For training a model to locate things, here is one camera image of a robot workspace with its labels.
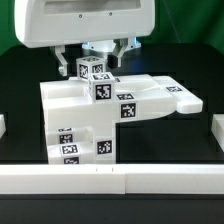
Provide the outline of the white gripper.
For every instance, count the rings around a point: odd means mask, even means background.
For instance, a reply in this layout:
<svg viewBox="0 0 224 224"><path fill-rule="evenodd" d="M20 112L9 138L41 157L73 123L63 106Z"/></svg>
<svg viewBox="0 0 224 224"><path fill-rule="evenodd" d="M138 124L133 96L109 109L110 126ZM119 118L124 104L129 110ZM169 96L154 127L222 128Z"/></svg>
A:
<svg viewBox="0 0 224 224"><path fill-rule="evenodd" d="M135 37L153 31L155 0L14 0L14 24L25 46L53 46L62 76L68 75L64 45L83 42L115 39L107 56L108 67L115 69L134 48Z"/></svg>

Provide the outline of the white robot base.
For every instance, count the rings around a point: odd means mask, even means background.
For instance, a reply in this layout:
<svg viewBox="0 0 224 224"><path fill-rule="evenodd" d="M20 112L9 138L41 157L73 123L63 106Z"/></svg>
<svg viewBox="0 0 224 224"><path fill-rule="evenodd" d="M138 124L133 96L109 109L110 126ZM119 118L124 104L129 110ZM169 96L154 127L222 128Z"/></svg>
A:
<svg viewBox="0 0 224 224"><path fill-rule="evenodd" d="M141 47L141 43L137 41L136 37L131 37L128 39L127 51L132 49L137 49ZM82 48L85 50L92 50L101 53L111 53L115 48L115 43L113 40L95 41L95 42L85 42L82 44Z"/></svg>

